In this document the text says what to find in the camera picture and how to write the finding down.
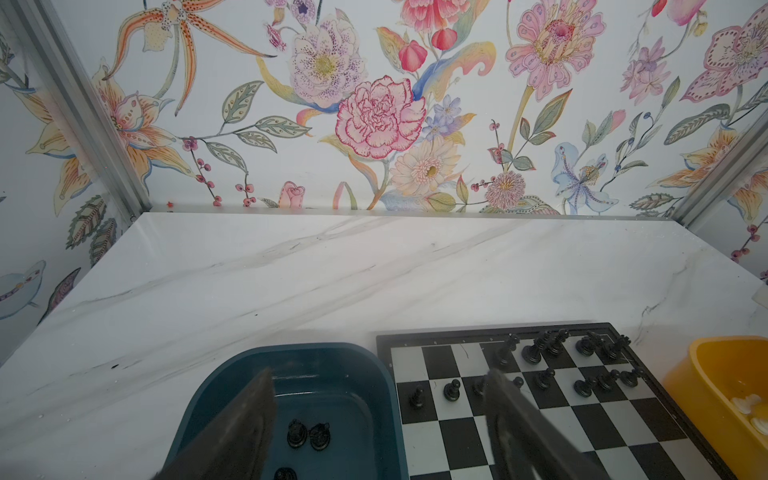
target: wall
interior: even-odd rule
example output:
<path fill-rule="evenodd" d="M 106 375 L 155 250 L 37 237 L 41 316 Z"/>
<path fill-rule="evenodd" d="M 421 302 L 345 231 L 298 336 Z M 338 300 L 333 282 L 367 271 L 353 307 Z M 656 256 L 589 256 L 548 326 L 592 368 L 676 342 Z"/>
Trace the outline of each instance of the wall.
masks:
<path fill-rule="evenodd" d="M 104 256 L 123 225 L 10 41 L 11 32 L 0 31 L 0 364 Z"/>
<path fill-rule="evenodd" d="M 156 206 L 663 216 L 768 100 L 757 0 L 55 7 Z"/>

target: yellow bin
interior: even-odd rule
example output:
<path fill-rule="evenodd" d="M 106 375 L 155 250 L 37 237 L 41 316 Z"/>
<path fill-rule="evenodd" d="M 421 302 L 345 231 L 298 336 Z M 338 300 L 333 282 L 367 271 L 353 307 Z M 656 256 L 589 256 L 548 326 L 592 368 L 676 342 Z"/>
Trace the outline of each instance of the yellow bin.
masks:
<path fill-rule="evenodd" d="M 730 402 L 753 393 L 768 402 L 767 338 L 698 339 L 664 388 L 740 480 L 768 478 L 768 436 Z"/>

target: chess board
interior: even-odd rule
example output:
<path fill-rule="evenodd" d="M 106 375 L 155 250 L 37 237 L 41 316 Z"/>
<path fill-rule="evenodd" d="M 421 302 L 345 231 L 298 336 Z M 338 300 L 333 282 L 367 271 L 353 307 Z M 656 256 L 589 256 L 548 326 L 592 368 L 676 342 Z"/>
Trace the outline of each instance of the chess board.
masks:
<path fill-rule="evenodd" d="M 536 365 L 523 360 L 523 348 L 542 330 L 560 328 L 571 333 L 562 354 L 544 352 Z M 616 360 L 600 350 L 581 355 L 576 342 L 587 331 L 609 343 L 619 337 L 610 323 L 378 336 L 379 358 L 397 385 L 411 480 L 498 480 L 482 396 L 472 388 L 489 366 L 509 379 L 522 377 L 525 398 L 613 480 L 736 480 L 630 348 Z M 514 361 L 501 368 L 496 352 L 510 333 L 521 342 Z M 541 390 L 534 377 L 548 367 L 555 370 L 554 381 Z M 595 388 L 588 398 L 574 391 L 576 380 L 636 367 L 646 373 L 634 388 L 614 381 L 610 392 Z M 458 400 L 450 402 L 443 388 L 453 379 L 462 385 Z M 420 409 L 409 404 L 417 386 L 425 391 Z"/>

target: dark blue bin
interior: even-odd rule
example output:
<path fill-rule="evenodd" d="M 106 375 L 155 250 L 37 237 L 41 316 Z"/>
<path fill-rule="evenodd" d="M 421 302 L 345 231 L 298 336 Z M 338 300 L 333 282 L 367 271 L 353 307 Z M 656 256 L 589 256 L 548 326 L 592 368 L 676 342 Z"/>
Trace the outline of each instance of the dark blue bin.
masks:
<path fill-rule="evenodd" d="M 211 373 L 195 392 L 168 452 L 176 457 L 262 369 L 273 370 L 277 417 L 262 479 L 291 467 L 299 480 L 407 480 L 395 385 L 384 365 L 351 343 L 260 347 Z M 288 446 L 292 419 L 309 429 L 329 423 L 331 443 L 316 452 L 309 441 Z"/>

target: white marble surface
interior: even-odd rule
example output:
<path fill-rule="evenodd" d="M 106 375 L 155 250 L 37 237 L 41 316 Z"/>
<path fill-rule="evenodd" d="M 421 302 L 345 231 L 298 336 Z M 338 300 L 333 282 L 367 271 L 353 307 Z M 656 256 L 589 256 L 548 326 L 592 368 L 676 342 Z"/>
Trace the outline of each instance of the white marble surface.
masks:
<path fill-rule="evenodd" d="M 586 320 L 662 378 L 695 338 L 768 331 L 760 285 L 663 221 L 145 214 L 0 368 L 0 478 L 150 478 L 255 346 Z"/>

